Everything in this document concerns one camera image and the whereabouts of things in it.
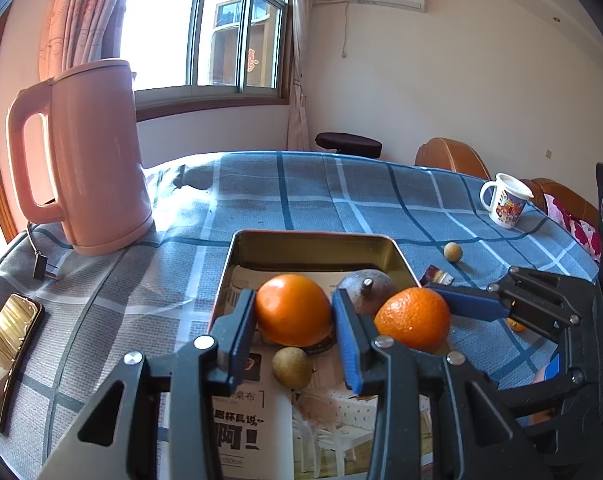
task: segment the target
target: window sill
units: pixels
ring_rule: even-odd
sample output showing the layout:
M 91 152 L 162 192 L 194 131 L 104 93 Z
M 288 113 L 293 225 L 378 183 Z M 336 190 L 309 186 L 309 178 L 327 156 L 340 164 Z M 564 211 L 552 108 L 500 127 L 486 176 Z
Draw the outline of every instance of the window sill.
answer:
M 216 97 L 210 99 L 197 99 L 190 101 L 174 101 L 156 104 L 137 105 L 137 123 L 167 117 L 171 115 L 186 114 L 188 112 L 201 112 L 203 110 L 216 110 L 218 108 L 234 108 L 240 106 L 267 106 L 287 105 L 288 100 L 277 96 L 238 95 Z

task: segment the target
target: orange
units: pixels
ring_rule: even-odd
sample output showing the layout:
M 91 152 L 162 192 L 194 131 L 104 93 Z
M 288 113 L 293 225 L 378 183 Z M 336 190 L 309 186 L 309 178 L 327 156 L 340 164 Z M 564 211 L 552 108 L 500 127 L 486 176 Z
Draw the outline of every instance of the orange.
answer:
M 516 322 L 514 319 L 506 319 L 508 326 L 513 330 L 513 332 L 523 332 L 526 330 L 526 327 L 519 322 Z
M 328 337 L 333 311 L 324 291 L 297 274 L 282 274 L 257 291 L 254 309 L 259 330 L 285 346 L 311 346 Z
M 451 328 L 446 301 L 429 288 L 411 287 L 395 294 L 379 309 L 375 325 L 410 348 L 435 353 Z

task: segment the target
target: smartphone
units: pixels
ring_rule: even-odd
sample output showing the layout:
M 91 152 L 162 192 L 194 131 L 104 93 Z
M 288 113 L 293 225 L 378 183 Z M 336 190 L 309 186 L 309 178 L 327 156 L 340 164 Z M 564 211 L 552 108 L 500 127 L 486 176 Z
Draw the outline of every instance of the smartphone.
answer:
M 5 423 L 17 368 L 42 314 L 43 307 L 39 303 L 19 294 L 11 294 L 1 309 L 0 431 Z

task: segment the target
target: white mug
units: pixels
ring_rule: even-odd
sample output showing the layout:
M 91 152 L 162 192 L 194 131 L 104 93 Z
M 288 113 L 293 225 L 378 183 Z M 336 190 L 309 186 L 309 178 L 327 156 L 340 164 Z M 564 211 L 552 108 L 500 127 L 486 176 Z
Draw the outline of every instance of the white mug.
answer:
M 494 187 L 493 199 L 490 204 L 484 202 L 484 194 L 489 187 Z M 533 198 L 533 192 L 521 180 L 497 173 L 493 182 L 486 182 L 479 192 L 479 200 L 490 212 L 490 219 L 497 225 L 512 229 L 515 227 L 526 202 Z

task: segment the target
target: black robotic claw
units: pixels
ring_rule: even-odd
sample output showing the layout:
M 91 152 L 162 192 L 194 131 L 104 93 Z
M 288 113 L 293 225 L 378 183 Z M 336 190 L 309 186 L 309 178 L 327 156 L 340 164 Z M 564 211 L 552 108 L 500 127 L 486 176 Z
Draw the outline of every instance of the black robotic claw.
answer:
M 603 446 L 599 285 L 513 267 L 488 290 L 432 287 L 453 314 L 484 320 L 512 317 L 557 342 L 559 374 L 498 390 L 460 352 L 437 357 L 379 335 L 372 318 L 356 314 L 345 291 L 335 291 L 346 381 L 356 394 L 378 396 L 367 478 L 419 478 L 420 394 L 431 406 L 434 478 L 572 476 Z M 210 335 L 175 354 L 126 354 L 78 414 L 39 479 L 155 479 L 159 395 L 170 391 L 171 478 L 220 480 L 211 395 L 229 396 L 242 381 L 255 327 L 253 301 L 254 291 L 244 290 L 234 312 L 217 319 Z M 516 421 L 541 410 L 555 416 L 527 428 Z

